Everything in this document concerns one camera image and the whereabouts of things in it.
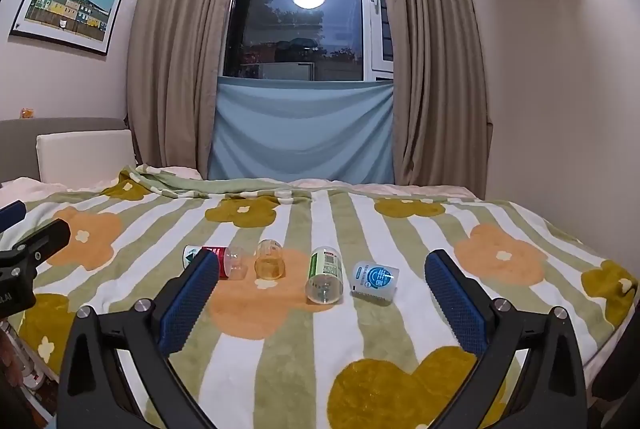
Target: striped blanket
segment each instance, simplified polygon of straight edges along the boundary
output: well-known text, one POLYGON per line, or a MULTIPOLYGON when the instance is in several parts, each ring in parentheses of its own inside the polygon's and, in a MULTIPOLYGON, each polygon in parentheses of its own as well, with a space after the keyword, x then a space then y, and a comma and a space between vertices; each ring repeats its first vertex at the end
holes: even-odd
MULTIPOLYGON (((53 218, 72 232, 39 268, 36 306, 11 319, 55 372, 74 312, 83 304, 121 311, 155 297, 183 271, 185 246, 252 254, 261 239, 283 245, 284 277, 257 279, 247 256, 247 276, 219 282, 185 348, 170 358, 220 429, 427 427, 475 362, 424 282, 431 250, 446 249, 491 297, 521 310, 562 305, 585 363, 621 325, 638 288, 616 263, 511 202, 195 181, 141 166, 101 192, 53 194, 28 210, 0 237, 0 250, 53 218), (338 249, 345 276, 360 260, 399 268, 393 303, 348 293, 335 305, 309 303, 309 255, 321 245, 338 249)), ((145 417, 161 426, 130 357, 122 362, 145 417)), ((485 425, 500 416, 521 365, 514 359, 485 425)))

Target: white wall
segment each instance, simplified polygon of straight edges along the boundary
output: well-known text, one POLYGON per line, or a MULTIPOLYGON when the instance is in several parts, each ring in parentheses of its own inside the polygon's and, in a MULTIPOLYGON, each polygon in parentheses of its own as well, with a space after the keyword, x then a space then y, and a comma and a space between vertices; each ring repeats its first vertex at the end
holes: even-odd
POLYGON ((0 120, 21 108, 37 117, 124 118, 129 32, 136 0, 122 0, 106 57, 8 37, 22 0, 0 1, 0 120))
POLYGON ((640 0, 474 0, 494 121, 487 196, 640 275, 640 0))

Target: framed picture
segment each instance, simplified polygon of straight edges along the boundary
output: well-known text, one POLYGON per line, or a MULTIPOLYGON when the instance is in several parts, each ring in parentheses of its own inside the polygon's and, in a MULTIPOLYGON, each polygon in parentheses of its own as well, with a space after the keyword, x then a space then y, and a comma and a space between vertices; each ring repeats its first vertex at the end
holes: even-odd
POLYGON ((120 0, 22 0, 11 35, 107 55, 120 0))

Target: light blue sheet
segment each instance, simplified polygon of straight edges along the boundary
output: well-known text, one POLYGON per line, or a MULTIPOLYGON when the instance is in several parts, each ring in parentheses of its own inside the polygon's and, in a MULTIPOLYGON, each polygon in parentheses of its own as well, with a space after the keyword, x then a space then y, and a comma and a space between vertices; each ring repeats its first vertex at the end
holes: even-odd
POLYGON ((393 183, 393 84, 220 77, 209 179, 393 183))

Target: upholstered headboard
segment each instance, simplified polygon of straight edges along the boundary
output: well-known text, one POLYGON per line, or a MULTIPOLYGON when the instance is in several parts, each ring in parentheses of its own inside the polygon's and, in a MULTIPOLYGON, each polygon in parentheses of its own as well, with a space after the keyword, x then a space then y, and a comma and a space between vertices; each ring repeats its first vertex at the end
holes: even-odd
POLYGON ((0 120, 0 183, 20 176, 40 179, 36 154, 38 135, 124 129, 121 119, 98 117, 0 120))

